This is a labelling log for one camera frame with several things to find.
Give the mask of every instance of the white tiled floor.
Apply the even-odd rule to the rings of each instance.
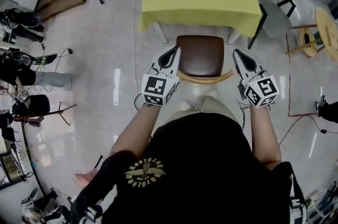
[[[54,88],[51,93],[42,89],[42,93],[48,95],[52,110],[57,109],[60,101],[78,106],[66,112],[66,118],[72,121],[71,126],[55,115],[46,117],[41,128],[26,127],[27,138],[32,144],[32,157],[37,161],[37,173],[46,188],[55,187],[70,196],[78,194],[81,187],[75,183],[74,174],[88,172],[101,154],[106,156],[114,137],[121,133],[136,113],[133,101],[140,91],[142,76],[153,54],[164,46],[154,31],[138,31],[142,0],[136,0],[135,10],[134,1],[106,0],[104,5],[100,5],[98,0],[88,0],[85,5],[48,21],[46,54],[61,54],[64,49],[72,48],[74,54],[61,59],[58,71],[70,72],[74,79],[71,91]],[[320,3],[316,0],[296,0],[296,3],[293,24],[312,23],[314,8]],[[215,35],[226,39],[229,33],[225,27],[209,26],[165,25],[164,30],[172,44],[182,34]],[[290,48],[296,45],[297,33],[288,33]],[[246,45],[245,38],[240,38],[233,46],[226,45],[224,71],[234,69],[232,50],[246,48]],[[284,36],[272,40],[264,32],[252,48],[252,52],[261,58],[280,85],[281,94],[270,113],[279,140],[297,119],[289,115],[313,112],[313,102],[319,99],[321,87],[329,102],[337,101],[338,80],[333,78],[337,63],[328,53],[323,51],[316,58],[308,59],[300,52],[289,60],[289,56],[285,55],[286,50]],[[36,45],[33,45],[31,52],[42,54]],[[45,71],[54,71],[55,65],[56,62],[46,66]],[[292,85],[289,92],[290,77]],[[240,99],[238,82],[239,77],[235,75],[216,87],[220,100],[241,123],[242,114],[235,101]],[[196,96],[193,92],[197,87],[201,92],[210,89],[208,86],[181,83],[170,103],[161,110],[157,126],[179,109],[181,100],[194,102]],[[321,118],[316,118],[316,121],[321,128],[338,132],[338,125]],[[244,133],[251,142],[248,111]],[[316,142],[310,155],[315,133]],[[305,195],[325,184],[335,174],[337,144],[338,134],[319,133],[310,118],[302,118],[281,144],[283,159],[292,162]]]

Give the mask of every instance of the brown leather seat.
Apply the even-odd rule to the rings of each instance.
[[[222,75],[224,61],[224,41],[216,36],[204,35],[180,35],[176,39],[176,45],[181,48],[179,77],[199,84],[212,84],[220,82],[231,75],[230,70],[225,78],[217,78]]]

